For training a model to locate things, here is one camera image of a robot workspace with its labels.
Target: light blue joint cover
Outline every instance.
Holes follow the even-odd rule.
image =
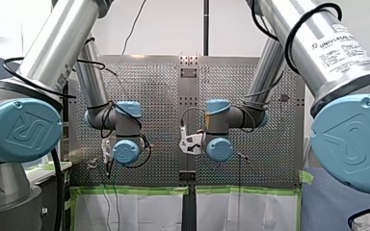
[[[348,95],[314,119],[312,148],[335,179],[370,193],[370,94]]]
[[[219,114],[230,108],[230,102],[227,99],[210,99],[206,102],[206,112],[209,115]]]
[[[0,104],[0,162],[25,163],[49,153],[62,136],[58,112],[38,99]]]
[[[140,148],[129,140],[118,141],[113,147],[113,157],[121,165],[130,165],[136,162],[139,155]]]
[[[117,105],[121,107],[123,110],[131,114],[132,116],[138,118],[141,117],[141,104],[136,101],[119,101]],[[117,108],[117,112],[120,114],[125,115],[125,112]]]
[[[208,156],[217,162],[227,161],[233,154],[233,146],[225,138],[216,138],[206,147]]]
[[[84,123],[86,123],[86,125],[88,125],[89,127],[93,128],[93,126],[90,124],[90,121],[89,121],[89,112],[88,111],[86,111],[84,113],[83,120],[84,120]]]
[[[269,122],[269,114],[266,112],[264,112],[264,117],[263,117],[263,120],[262,122],[257,126],[257,128],[262,128],[264,126],[266,126],[266,124]]]

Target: pegboard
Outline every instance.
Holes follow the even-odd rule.
[[[231,104],[240,105],[248,92],[255,67],[255,62],[249,63],[246,59],[201,58],[201,106],[212,98],[227,98]],[[297,187],[298,169],[303,158],[303,115],[304,83],[286,69],[273,92],[267,125],[250,134],[230,129],[229,140],[235,152],[241,155],[233,155],[226,163],[218,164],[206,155],[198,156],[198,184]]]
[[[196,184],[239,184],[274,188],[292,188],[299,183],[298,169],[303,156],[304,83],[287,71],[275,89],[269,108],[269,123],[252,134],[230,131],[235,150],[249,157],[238,156],[225,164],[217,164],[206,156],[197,158],[180,153],[179,117],[191,102],[204,108],[211,98],[228,98],[240,104],[247,92],[257,58],[200,57],[192,68],[195,78],[181,78],[184,64],[180,57],[122,57],[100,58],[118,77],[103,72],[109,97],[113,100],[136,100],[142,104],[144,133],[153,144],[149,162],[137,169],[117,167],[110,180],[104,176],[99,131],[84,124],[86,105],[77,81],[70,80],[70,93],[78,98],[69,102],[70,160],[73,162],[72,185],[112,184],[134,186],[176,186],[180,170],[195,170]],[[280,102],[288,95],[287,102]],[[202,124],[202,114],[188,119],[191,126]]]

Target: label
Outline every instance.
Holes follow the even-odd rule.
[[[312,44],[312,50],[316,59],[320,61],[318,66],[326,74],[341,73],[354,65],[370,64],[369,55],[353,35],[347,32],[335,33],[319,39]]]
[[[58,77],[58,81],[57,81],[56,85],[54,86],[54,89],[57,92],[62,92],[63,91],[63,88],[65,87],[65,85],[67,83],[67,79],[68,79],[68,76],[70,75],[70,73],[71,73],[71,66],[69,64],[65,64],[65,68],[64,68],[63,72],[60,73],[60,75]]]
[[[341,24],[333,24],[332,27],[336,32],[348,32],[347,27]]]

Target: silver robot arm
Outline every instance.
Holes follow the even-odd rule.
[[[93,64],[95,45],[88,39],[95,20],[111,3],[59,1],[13,74],[17,78],[0,81],[0,163],[34,161],[56,146],[62,135],[60,97],[69,97],[62,90],[74,65],[88,106],[86,123],[116,131],[117,162],[129,165],[137,160],[143,149],[140,103],[109,101],[101,71]]]
[[[228,129],[266,124],[268,89],[287,61],[315,97],[311,140],[321,164],[341,183],[370,193],[370,94],[354,93],[370,85],[370,56],[339,21],[340,8],[311,0],[247,2],[269,21],[275,36],[266,43],[243,107],[232,107],[228,100],[206,103],[209,122],[198,154],[205,151],[215,161],[226,161],[233,153]]]

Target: wire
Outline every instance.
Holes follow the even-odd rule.
[[[96,61],[86,61],[86,60],[77,60],[77,62],[79,63],[83,63],[83,64],[97,64],[97,65],[100,65],[101,67],[99,68],[100,70],[103,70],[106,68],[106,64],[104,63],[101,63],[101,62],[96,62]]]
[[[263,16],[260,16],[260,21],[263,23],[264,28],[266,28],[266,31],[270,32],[269,28],[267,27],[266,22],[264,21]]]
[[[282,72],[281,75],[280,75],[280,77],[278,77],[278,79],[271,86],[269,86],[267,89],[262,90],[262,91],[259,91],[259,92],[256,92],[256,93],[253,93],[253,94],[245,95],[244,97],[245,98],[254,97],[254,96],[257,96],[257,95],[266,93],[266,92],[274,89],[280,83],[281,79],[283,78],[283,74],[284,74],[284,72]]]
[[[122,84],[122,81],[119,78],[119,76],[117,75],[117,73],[115,71],[111,70],[109,67],[106,67],[105,70],[108,71],[109,73],[111,73],[112,75],[114,75],[116,77],[117,81],[119,81],[119,86],[122,88],[122,91],[124,93],[124,96],[126,97],[127,96],[127,91],[125,90],[125,87]]]
[[[275,36],[275,35],[272,35],[271,33],[270,33],[270,31],[269,30],[266,30],[265,28],[263,28],[261,25],[260,25],[260,23],[257,21],[257,17],[256,17],[256,12],[255,12],[255,2],[256,1],[253,1],[252,3],[251,3],[251,17],[253,18],[253,22],[254,22],[254,24],[256,25],[256,27],[257,27],[257,29],[259,29],[261,32],[263,32],[263,34],[265,34],[266,36],[268,36],[269,38],[272,38],[272,39],[274,39],[274,40],[278,40],[278,37],[277,36]]]
[[[94,37],[87,38],[86,42],[84,43],[85,45],[91,41],[95,41]]]
[[[180,124],[181,124],[181,126],[184,126],[185,125],[185,123],[184,123],[184,116],[185,116],[185,114],[187,114],[189,111],[191,111],[191,110],[199,110],[199,111],[201,111],[201,112],[204,112],[205,113],[205,110],[203,110],[202,108],[197,108],[197,107],[190,107],[190,108],[187,108],[183,113],[182,113],[182,115],[181,115],[181,120],[180,120]]]
[[[364,211],[361,211],[359,213],[356,213],[354,215],[351,215],[348,220],[347,220],[347,223],[348,223],[348,226],[350,227],[351,230],[353,230],[353,221],[356,219],[356,218],[360,218],[364,215],[367,215],[367,214],[370,214],[370,209],[367,209],[367,210],[364,210]]]
[[[60,231],[61,224],[62,224],[62,213],[63,213],[63,205],[64,199],[64,185],[63,185],[63,175],[62,169],[60,166],[59,156],[57,154],[56,148],[53,148],[51,151],[52,159],[53,159],[53,166],[55,167],[56,173],[56,217],[55,217],[55,231]]]
[[[117,211],[117,219],[119,223],[119,195],[117,194],[117,190],[116,190],[116,182],[113,183],[113,189],[114,189],[114,194],[116,195],[116,211]]]
[[[107,211],[107,227],[108,227],[109,231],[111,231],[111,227],[110,227],[110,211],[111,211],[111,205],[110,205],[110,200],[108,199],[108,197],[106,195],[106,184],[103,184],[103,194],[104,194],[104,198],[106,198],[106,200],[107,200],[107,205],[108,205],[108,211]]]
[[[110,112],[115,108],[116,104],[113,101],[109,101],[110,107],[107,111],[103,111],[103,115],[101,115],[101,128],[100,128],[100,137],[102,139],[107,139],[113,133],[112,130],[107,135],[104,135],[103,131],[107,129],[106,122],[110,117]]]
[[[9,59],[6,59],[4,60],[4,62],[2,63],[2,66],[4,67],[4,69],[6,71],[8,71],[8,73],[10,73],[12,76],[20,79],[21,81],[23,81],[25,84],[35,88],[35,89],[39,89],[39,90],[43,90],[43,91],[46,91],[48,93],[52,93],[52,94],[55,94],[55,95],[58,95],[58,96],[61,96],[63,98],[76,98],[76,96],[74,95],[68,95],[68,94],[63,94],[63,93],[59,93],[59,92],[56,92],[54,90],[49,90],[47,88],[44,88],[44,87],[41,87],[37,84],[35,84],[34,82],[30,81],[29,79],[19,75],[18,73],[16,73],[16,71],[12,70],[8,64],[11,63],[11,62],[15,62],[15,61],[22,61],[24,60],[24,57],[15,57],[15,58],[9,58]],[[106,68],[106,65],[103,64],[103,63],[100,63],[100,62],[94,62],[94,61],[85,61],[85,60],[77,60],[77,62],[79,63],[83,63],[83,64],[97,64],[97,65],[100,65],[101,68],[99,68],[100,70],[102,69],[105,69]]]
[[[146,159],[142,163],[140,163],[140,164],[138,164],[136,166],[122,165],[123,167],[134,169],[134,168],[142,167],[143,165],[145,165],[148,162],[148,160],[149,160],[149,158],[151,157],[151,154],[152,154],[151,144],[148,142],[148,140],[146,138],[145,139],[143,138],[143,141],[145,143],[145,148],[148,147],[148,156],[146,156]]]
[[[2,66],[4,67],[4,69],[6,71],[8,71],[8,73],[10,73],[11,75],[13,75],[14,77],[20,79],[21,81],[23,81],[25,84],[31,86],[31,87],[34,87],[35,89],[39,89],[39,90],[43,90],[43,91],[46,91],[48,93],[52,93],[52,94],[55,94],[55,95],[58,95],[58,96],[61,96],[63,98],[76,98],[76,96],[73,96],[73,95],[68,95],[68,94],[62,94],[62,93],[58,93],[54,90],[49,90],[49,89],[46,89],[44,87],[41,87],[37,84],[35,84],[34,82],[28,80],[27,78],[19,75],[18,73],[16,73],[15,71],[13,71],[9,66],[8,64],[11,63],[11,62],[14,62],[14,61],[22,61],[24,59],[24,57],[16,57],[16,58],[10,58],[10,59],[7,59],[7,60],[4,60],[4,62],[2,63]]]
[[[326,8],[335,9],[337,11],[337,18],[338,18],[339,21],[341,21],[341,19],[342,19],[341,8],[335,3],[323,3],[323,4],[320,4],[319,6],[317,6],[316,8],[314,8],[313,10],[303,14],[303,16],[300,18],[300,20],[291,29],[291,31],[290,31],[290,33],[287,37],[287,41],[285,43],[285,48],[284,48],[284,57],[287,61],[288,66],[294,72],[296,72],[297,74],[300,74],[299,70],[293,65],[291,54],[290,54],[291,53],[291,47],[293,45],[293,40],[294,40],[297,32],[300,30],[300,28],[303,26],[303,24],[305,24],[309,20],[309,18],[311,18],[316,13],[320,13],[320,12],[323,12],[323,11],[329,12],[328,10],[326,10]]]
[[[247,114],[248,117],[251,119],[251,123],[253,124],[253,126],[252,126],[252,128],[250,130],[245,130],[243,128],[240,128],[240,130],[242,130],[245,133],[252,133],[252,132],[254,132],[254,128],[256,127],[256,123],[254,121],[253,116],[251,116],[251,114],[246,109],[244,109],[243,107],[240,107],[240,106],[233,106],[233,107],[238,108],[239,110],[242,111],[242,113]]]
[[[141,12],[143,11],[143,7],[144,7],[144,5],[145,5],[145,2],[146,2],[146,0],[144,0],[144,1],[143,1],[143,4],[141,4],[141,6],[140,6],[140,10],[138,11],[137,16],[136,16],[136,18],[135,18],[135,20],[134,20],[133,26],[131,27],[130,34],[129,34],[129,35],[128,35],[128,37],[125,39],[124,48],[122,49],[122,55],[124,55],[124,54],[125,54],[125,50],[127,49],[128,41],[130,40],[131,36],[133,35],[134,29],[135,29],[135,25],[137,24],[137,20],[138,20],[138,18],[140,17]]]

